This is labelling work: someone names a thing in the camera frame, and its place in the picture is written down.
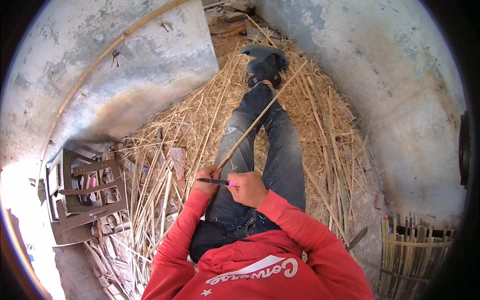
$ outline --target straw pile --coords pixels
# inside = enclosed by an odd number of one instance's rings
[[[129,246],[138,253],[132,255],[134,285],[146,285],[150,276],[148,261],[168,230],[170,222],[166,219],[181,211],[196,171],[213,164],[231,112],[249,90],[246,65],[250,58],[238,52],[244,44],[246,40],[235,45],[223,69],[210,82],[183,102],[153,116],[122,140],[116,151],[131,200]],[[282,74],[282,86],[306,61],[288,48],[284,51],[290,67]],[[278,101],[297,127],[302,159],[308,166],[306,172],[311,173],[305,176],[307,213],[342,238],[340,231],[347,235],[352,231],[355,205],[350,199],[361,190],[362,167],[369,158],[347,99],[337,93],[332,80],[315,63],[309,61],[307,65],[286,86]],[[172,155],[178,148],[186,151],[181,166]],[[255,139],[254,149],[255,171],[261,175],[268,149],[263,129]],[[332,222],[323,197],[341,230]]]

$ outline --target hand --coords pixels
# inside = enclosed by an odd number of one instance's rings
[[[215,172],[216,167],[218,167],[218,165],[219,163],[216,163],[212,166],[209,166],[197,171],[197,173],[195,174],[195,181],[193,182],[192,189],[196,189],[196,190],[205,192],[210,196],[213,196],[213,194],[215,194],[216,190],[218,189],[218,184],[201,182],[196,180],[200,178],[219,179],[220,173],[222,172],[222,168],[218,169]]]
[[[228,180],[233,180],[238,186],[228,186],[235,202],[245,206],[259,208],[268,194],[264,183],[254,172],[230,173]]]

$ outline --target black pouch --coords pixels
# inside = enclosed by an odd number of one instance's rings
[[[190,258],[194,263],[198,263],[208,250],[220,248],[239,240],[248,241],[236,237],[218,223],[200,220],[188,248]]]

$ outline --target leg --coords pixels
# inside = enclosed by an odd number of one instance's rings
[[[291,205],[305,211],[305,179],[295,125],[277,102],[269,109],[264,125],[270,146],[262,181],[267,189],[271,189]],[[255,213],[252,234],[280,229],[263,214]]]
[[[221,162],[225,158],[229,150],[233,148],[233,145],[247,131],[271,100],[272,92],[265,84],[258,84],[243,96],[239,107],[232,112],[232,116],[227,123],[215,162]],[[231,172],[253,171],[253,141],[266,115],[250,131],[245,140],[235,150],[230,161],[225,164],[220,175],[221,179],[226,180]],[[253,213],[254,210],[251,207],[233,201],[227,188],[220,186],[207,208],[205,220],[217,222],[243,238],[247,235],[249,225],[254,222]]]

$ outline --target white star logo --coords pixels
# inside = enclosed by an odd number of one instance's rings
[[[204,296],[206,297],[208,294],[213,293],[213,292],[211,292],[211,290],[212,290],[212,289],[209,289],[209,290],[204,289],[204,292],[201,293],[200,295],[204,295]]]

